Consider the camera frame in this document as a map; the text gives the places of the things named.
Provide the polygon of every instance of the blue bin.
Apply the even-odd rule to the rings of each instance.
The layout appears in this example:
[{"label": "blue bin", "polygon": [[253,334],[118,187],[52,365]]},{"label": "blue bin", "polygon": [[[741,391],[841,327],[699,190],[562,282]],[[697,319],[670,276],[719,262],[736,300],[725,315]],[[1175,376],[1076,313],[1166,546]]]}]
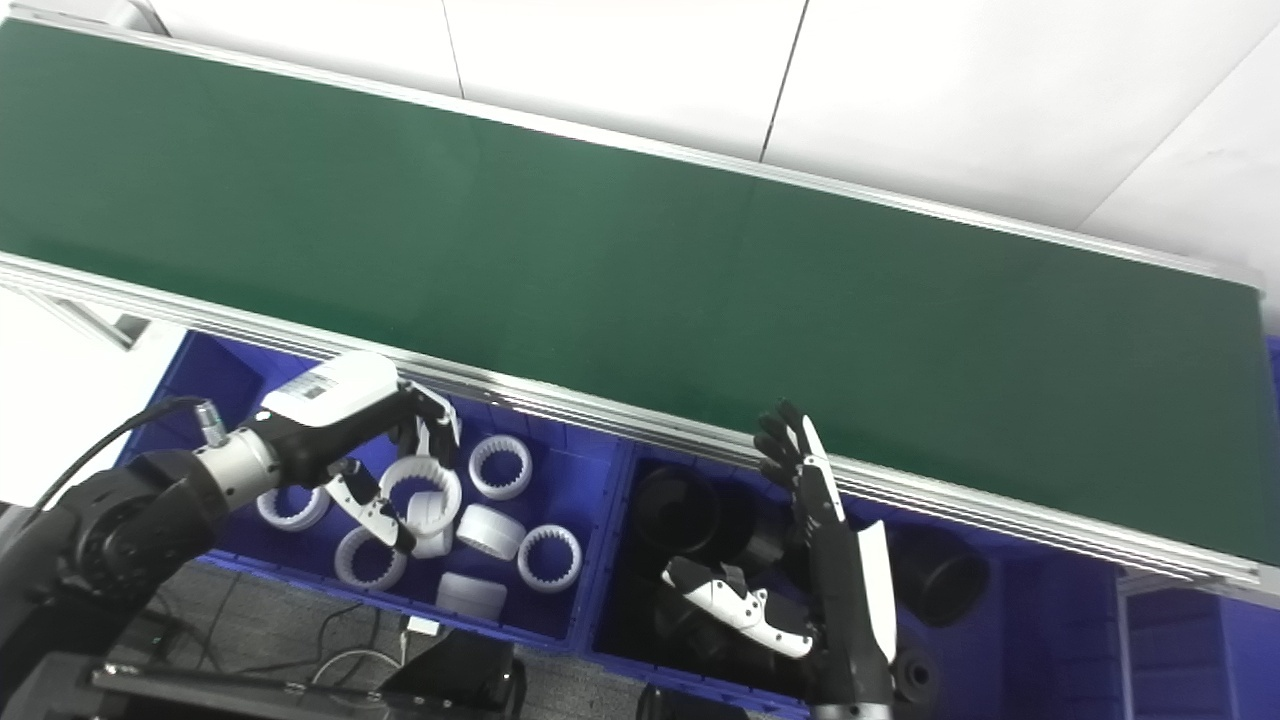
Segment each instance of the blue bin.
[{"label": "blue bin", "polygon": [[1280,715],[1280,612],[1189,589],[1128,602],[1134,720]]},{"label": "blue bin", "polygon": [[[604,553],[604,577],[627,533],[631,484],[657,465],[685,465],[713,482],[746,483],[778,503],[787,497],[754,471],[705,459],[635,445],[621,461],[614,524]],[[938,720],[1004,717],[1120,720],[1124,716],[1116,626],[1116,570],[1112,565],[1041,544],[956,525],[905,510],[846,498],[851,512],[900,523],[942,525],[964,537],[989,560],[992,575],[983,600],[945,629],[927,628],[899,611],[900,626],[923,641],[940,670]],[[764,584],[772,584],[768,579]],[[648,659],[626,657],[611,638],[617,587],[603,584],[589,609],[590,632],[581,653],[609,670],[713,701],[783,717],[806,717],[800,700]],[[772,585],[774,592],[796,592]]]},{"label": "blue bin", "polygon": [[[214,400],[229,427],[244,420],[262,396],[315,365],[282,352],[264,350],[234,341],[188,333],[156,389],[155,398],[170,395],[198,395]],[[520,520],[532,529],[544,523],[567,528],[584,551],[584,568],[579,582],[570,589],[543,594],[530,589],[516,570],[515,561],[503,562],[461,542],[442,559],[410,560],[403,579],[387,592],[371,592],[343,584],[335,578],[333,556],[338,542],[356,527],[355,520],[337,507],[302,533],[285,533],[266,524],[255,505],[237,510],[223,528],[216,550],[204,560],[255,575],[284,580],[349,601],[440,620],[451,625],[521,642],[548,650],[564,651],[575,644],[579,618],[590,594],[604,525],[613,507],[611,471],[621,441],[612,436],[566,427],[531,418],[507,409],[462,398],[452,398],[462,419],[462,460],[485,437],[513,434],[525,441],[534,459],[534,477],[517,498],[493,502],[484,498],[462,468],[463,507],[475,502]],[[198,427],[192,418],[174,414],[163,421],[138,429],[129,438],[122,461],[136,454],[157,448],[195,448],[202,445]],[[380,474],[394,460],[394,447],[378,438],[355,456]],[[393,501],[415,489],[403,483]],[[288,491],[285,505],[301,506],[307,493]],[[385,566],[387,551],[370,543],[356,555],[356,571],[376,577]],[[361,568],[370,569],[362,573]],[[435,607],[434,600],[440,575],[447,571],[502,583],[508,588],[500,623],[457,615]]]},{"label": "blue bin", "polygon": [[[1280,368],[1280,341],[1272,341],[1271,348]],[[257,407],[268,389],[312,365],[291,355],[189,333],[161,379],[156,398],[210,397],[228,425],[234,425]],[[530,446],[535,475],[529,489],[513,501],[492,505],[527,528],[556,523],[577,536],[585,562],[570,591],[535,593],[520,580],[513,562],[494,560],[461,543],[444,559],[411,560],[404,579],[389,592],[344,585],[334,577],[333,553],[355,521],[337,509],[310,530],[293,534],[269,527],[255,507],[244,507],[230,518],[216,550],[204,560],[500,639],[575,652],[614,673],[708,700],[785,717],[805,716],[796,697],[627,656],[611,639],[618,632],[611,616],[618,600],[618,551],[628,532],[631,488],[640,477],[659,465],[681,465],[713,482],[741,483],[780,506],[788,502],[783,492],[754,471],[498,406],[453,401],[463,423],[463,457],[494,433],[515,434]],[[146,450],[198,445],[201,436],[193,419],[175,414],[134,432],[122,461]],[[385,439],[356,452],[374,471],[385,469],[393,455]],[[490,503],[475,491],[466,473],[461,474],[463,505]],[[303,500],[305,493],[291,491],[285,502]],[[900,625],[919,637],[937,662],[938,720],[1124,717],[1115,566],[867,501],[846,498],[845,503],[859,516],[883,519],[891,529],[902,523],[948,528],[991,564],[987,593],[955,625],[927,628],[910,612],[899,612]],[[384,560],[372,555],[367,562]],[[502,621],[435,607],[444,571],[507,585]],[[777,592],[796,592],[776,580],[768,575],[764,579]],[[1274,679],[1274,660],[1280,655],[1280,612],[1193,591],[1167,591],[1126,602],[1137,720],[1276,716],[1280,683]]]}]

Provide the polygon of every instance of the white plastic ring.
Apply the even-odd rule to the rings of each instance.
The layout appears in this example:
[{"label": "white plastic ring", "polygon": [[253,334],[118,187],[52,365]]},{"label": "white plastic ring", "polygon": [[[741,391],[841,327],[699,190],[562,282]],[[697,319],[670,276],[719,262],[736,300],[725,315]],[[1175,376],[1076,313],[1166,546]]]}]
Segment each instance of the white plastic ring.
[{"label": "white plastic ring", "polygon": [[506,602],[507,585],[457,573],[442,575],[440,588],[435,592],[436,607],[485,620],[497,621]]},{"label": "white plastic ring", "polygon": [[370,533],[364,525],[347,533],[347,537],[342,538],[342,542],[338,543],[338,552],[333,556],[333,570],[337,573],[338,579],[348,585],[365,588],[366,591],[388,589],[404,575],[404,566],[408,564],[408,560],[403,552],[388,547],[387,550],[392,553],[392,560],[387,566],[387,571],[372,580],[361,580],[356,577],[356,551],[369,541],[378,542],[374,533]]},{"label": "white plastic ring", "polygon": [[[529,551],[532,550],[535,544],[547,539],[558,539],[568,546],[570,553],[573,559],[570,560],[568,570],[563,575],[554,578],[552,580],[544,580],[534,575],[532,570],[529,569]],[[520,578],[525,580],[525,584],[534,588],[538,592],[553,593],[561,592],[562,589],[573,584],[577,579],[577,574],[582,571],[582,547],[577,544],[577,538],[573,533],[566,530],[559,525],[539,525],[529,534],[525,536],[524,542],[520,543],[520,553],[516,557],[516,568],[520,569]]]},{"label": "white plastic ring", "polygon": [[440,557],[453,550],[453,525],[448,524],[443,530],[424,536],[420,528],[429,527],[430,520],[444,514],[443,492],[420,492],[408,498],[408,511],[404,512],[404,527],[408,528],[417,544],[413,546],[413,557],[425,560],[428,557]]},{"label": "white plastic ring", "polygon": [[392,488],[408,478],[422,478],[444,493],[444,512],[430,518],[429,521],[417,528],[415,534],[429,537],[444,530],[458,516],[458,510],[462,507],[462,480],[458,479],[458,474],[445,469],[434,457],[426,455],[401,457],[392,462],[378,483],[383,497],[390,497]]},{"label": "white plastic ring", "polygon": [[458,523],[458,541],[499,560],[511,560],[525,539],[520,521],[484,505],[468,505]]},{"label": "white plastic ring", "polygon": [[[512,452],[520,459],[520,473],[516,479],[504,486],[492,486],[484,480],[481,468],[484,461],[498,452]],[[489,500],[511,500],[525,492],[529,479],[534,477],[534,460],[529,455],[529,447],[511,436],[493,436],[485,438],[471,451],[471,460],[467,461],[467,470],[471,473],[471,482],[476,484],[480,495]]]},{"label": "white plastic ring", "polygon": [[273,528],[287,533],[301,533],[320,521],[329,510],[329,493],[324,488],[312,488],[311,500],[306,507],[293,515],[280,515],[275,501],[280,497],[279,489],[269,489],[257,496],[257,514],[262,516]]}]

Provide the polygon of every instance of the robotic hand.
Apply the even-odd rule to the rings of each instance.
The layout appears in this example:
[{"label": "robotic hand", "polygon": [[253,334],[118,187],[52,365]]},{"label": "robotic hand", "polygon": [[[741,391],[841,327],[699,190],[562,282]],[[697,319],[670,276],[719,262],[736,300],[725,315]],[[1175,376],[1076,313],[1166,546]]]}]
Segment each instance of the robotic hand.
[{"label": "robotic hand", "polygon": [[228,514],[266,491],[330,483],[383,433],[402,454],[457,461],[453,406],[374,352],[292,379],[230,433],[211,404],[200,410],[206,446],[90,477],[37,507],[0,555],[0,708],[45,655],[105,653],[161,583],[212,548]]},{"label": "robotic hand", "polygon": [[735,568],[723,573],[676,557],[663,580],[745,637],[794,659],[813,678],[815,719],[888,720],[897,618],[882,523],[854,532],[846,523],[827,452],[813,421],[787,401],[760,418],[760,471],[791,493],[809,546],[814,607],[749,591]]}]

